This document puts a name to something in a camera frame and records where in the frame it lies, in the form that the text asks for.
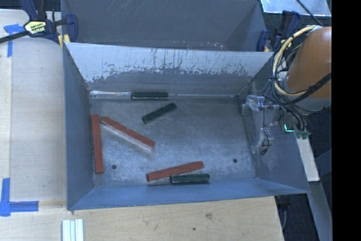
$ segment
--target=wooden table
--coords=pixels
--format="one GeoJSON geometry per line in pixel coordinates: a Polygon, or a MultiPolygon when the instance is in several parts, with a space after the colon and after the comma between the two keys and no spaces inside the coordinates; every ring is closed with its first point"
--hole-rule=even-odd
{"type": "MultiPolygon", "coordinates": [[[[0,10],[0,37],[7,35],[4,25],[27,20],[24,11],[0,10]]],[[[0,45],[0,178],[10,177],[11,201],[38,200],[39,211],[0,217],[0,240],[61,240],[62,220],[78,218],[86,241],[284,240],[273,196],[68,211],[65,140],[59,134],[61,48],[42,38],[13,44],[10,58],[7,43],[0,45]]]]}

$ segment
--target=red stick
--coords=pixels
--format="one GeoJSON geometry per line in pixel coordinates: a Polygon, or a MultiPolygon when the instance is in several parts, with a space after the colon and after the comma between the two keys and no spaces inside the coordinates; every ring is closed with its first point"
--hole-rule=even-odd
{"type": "Polygon", "coordinates": [[[191,172],[194,170],[199,170],[202,168],[204,168],[204,164],[202,161],[192,162],[192,163],[188,163],[188,164],[175,166],[172,168],[167,168],[164,170],[159,170],[159,171],[155,171],[152,173],[148,173],[147,180],[148,180],[148,182],[154,181],[157,179],[170,177],[170,176],[176,175],[176,174],[183,174],[183,173],[191,172]]]}
{"type": "Polygon", "coordinates": [[[155,142],[151,139],[148,139],[147,137],[138,134],[131,129],[128,129],[125,125],[122,125],[119,122],[110,119],[109,117],[102,117],[102,124],[108,125],[113,129],[116,129],[126,139],[145,146],[146,148],[153,148],[155,145],[155,142]]]}
{"type": "Polygon", "coordinates": [[[104,173],[104,166],[99,115],[91,115],[91,130],[93,133],[95,173],[102,174],[104,173]]]}

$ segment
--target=blue clamp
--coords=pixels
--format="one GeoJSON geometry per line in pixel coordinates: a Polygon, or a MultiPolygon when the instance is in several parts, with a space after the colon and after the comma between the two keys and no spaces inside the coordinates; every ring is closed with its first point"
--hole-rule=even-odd
{"type": "Polygon", "coordinates": [[[265,47],[268,45],[271,51],[276,51],[280,44],[281,40],[289,38],[293,35],[298,28],[298,25],[301,21],[300,15],[295,11],[282,11],[282,22],[280,29],[275,29],[273,35],[267,29],[264,29],[257,41],[257,51],[264,51],[265,47]]]}
{"type": "Polygon", "coordinates": [[[10,178],[2,180],[0,216],[9,217],[16,212],[37,212],[39,201],[10,202],[10,178]]]}
{"type": "Polygon", "coordinates": [[[0,38],[0,43],[15,40],[19,37],[42,37],[52,40],[57,44],[60,34],[56,31],[56,27],[67,25],[65,29],[69,39],[74,42],[78,36],[78,22],[74,14],[65,15],[64,19],[55,21],[54,11],[52,20],[47,19],[45,11],[45,0],[19,0],[21,8],[28,14],[29,21],[24,24],[24,30],[0,38]]]}

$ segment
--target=yellow cable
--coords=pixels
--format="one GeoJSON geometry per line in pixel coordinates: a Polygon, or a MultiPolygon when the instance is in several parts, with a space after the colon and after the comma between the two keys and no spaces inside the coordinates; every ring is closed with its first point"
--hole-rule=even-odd
{"type": "MultiPolygon", "coordinates": [[[[305,33],[309,30],[312,30],[316,27],[316,25],[311,25],[309,27],[305,27],[305,28],[302,28],[301,30],[299,30],[298,32],[295,32],[294,35],[290,36],[282,45],[282,47],[280,48],[279,52],[277,52],[276,56],[275,56],[275,61],[274,61],[274,65],[273,65],[273,68],[272,68],[272,73],[274,76],[276,76],[276,71],[277,71],[277,67],[279,65],[279,61],[283,55],[283,52],[289,47],[290,43],[298,36],[300,36],[302,33],[305,33]]],[[[301,95],[303,95],[305,92],[307,92],[307,90],[304,90],[304,91],[299,91],[298,93],[287,93],[285,90],[283,90],[278,84],[276,81],[274,81],[274,84],[275,84],[275,89],[283,94],[283,95],[286,95],[286,96],[289,96],[289,97],[299,97],[301,95]]]]}

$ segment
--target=scratch mark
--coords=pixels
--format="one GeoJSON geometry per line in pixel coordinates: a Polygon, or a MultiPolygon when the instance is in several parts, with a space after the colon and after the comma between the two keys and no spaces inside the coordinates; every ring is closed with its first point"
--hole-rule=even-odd
{"type": "Polygon", "coordinates": [[[112,1],[112,3],[108,6],[107,11],[105,12],[105,15],[108,13],[109,9],[112,7],[113,3],[115,2],[115,0],[112,1]]]}
{"type": "Polygon", "coordinates": [[[121,7],[119,7],[119,9],[113,14],[113,16],[115,16],[115,14],[117,14],[121,9],[126,8],[130,2],[132,2],[133,0],[127,0],[126,2],[123,3],[123,5],[121,7]]]}
{"type": "Polygon", "coordinates": [[[143,2],[143,4],[142,5],[140,5],[138,8],[137,8],[137,10],[135,10],[134,11],[134,13],[132,14],[132,16],[134,16],[138,11],[139,11],[139,9],[141,9],[142,8],[142,6],[144,5],[144,4],[146,4],[145,2],[143,2]]]}

